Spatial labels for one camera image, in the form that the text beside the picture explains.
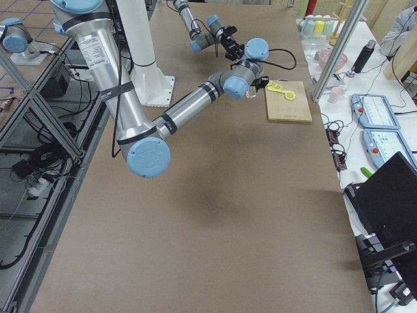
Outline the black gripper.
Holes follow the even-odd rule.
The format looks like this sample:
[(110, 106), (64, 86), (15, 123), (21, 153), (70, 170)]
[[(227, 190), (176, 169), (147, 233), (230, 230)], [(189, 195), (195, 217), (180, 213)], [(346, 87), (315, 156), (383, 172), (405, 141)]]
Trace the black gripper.
[(220, 43), (226, 51), (226, 59), (230, 61), (235, 61), (238, 58), (243, 57), (245, 45), (237, 44), (237, 42), (231, 35), (222, 34), (220, 38)]
[(252, 86), (255, 86), (256, 89), (264, 89), (269, 83), (269, 77), (268, 76), (263, 76), (260, 78), (255, 79), (252, 82)]

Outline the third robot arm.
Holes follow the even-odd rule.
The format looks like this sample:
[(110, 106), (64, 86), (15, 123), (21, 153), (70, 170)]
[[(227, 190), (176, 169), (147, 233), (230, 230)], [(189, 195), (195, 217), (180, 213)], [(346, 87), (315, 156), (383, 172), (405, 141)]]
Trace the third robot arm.
[(12, 62), (22, 66), (40, 66), (47, 57), (19, 18), (1, 21), (1, 44), (9, 51)]

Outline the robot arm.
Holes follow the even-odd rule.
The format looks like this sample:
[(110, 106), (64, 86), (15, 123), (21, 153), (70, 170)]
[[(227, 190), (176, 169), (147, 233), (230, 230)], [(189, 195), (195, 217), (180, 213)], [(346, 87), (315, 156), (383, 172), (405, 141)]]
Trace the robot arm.
[(228, 60), (235, 61), (243, 57), (244, 45), (239, 44), (233, 37), (237, 32), (234, 25), (225, 25), (215, 14), (209, 16), (204, 24), (193, 16), (187, 1), (173, 1), (173, 6), (182, 18), (190, 37), (190, 46), (195, 53), (212, 45), (221, 45)]
[(114, 140), (138, 176), (163, 173), (171, 160), (166, 139), (220, 96), (240, 99), (268, 83), (264, 75), (267, 41), (253, 38), (237, 43), (236, 29), (224, 25), (216, 15), (208, 18), (208, 31), (203, 33), (188, 2), (174, 1), (192, 50), (200, 52), (219, 44), (233, 65), (213, 73), (172, 103), (175, 78), (158, 68), (143, 1), (117, 1), (115, 10), (106, 1), (53, 1), (51, 5), (55, 30), (77, 43), (114, 120)]

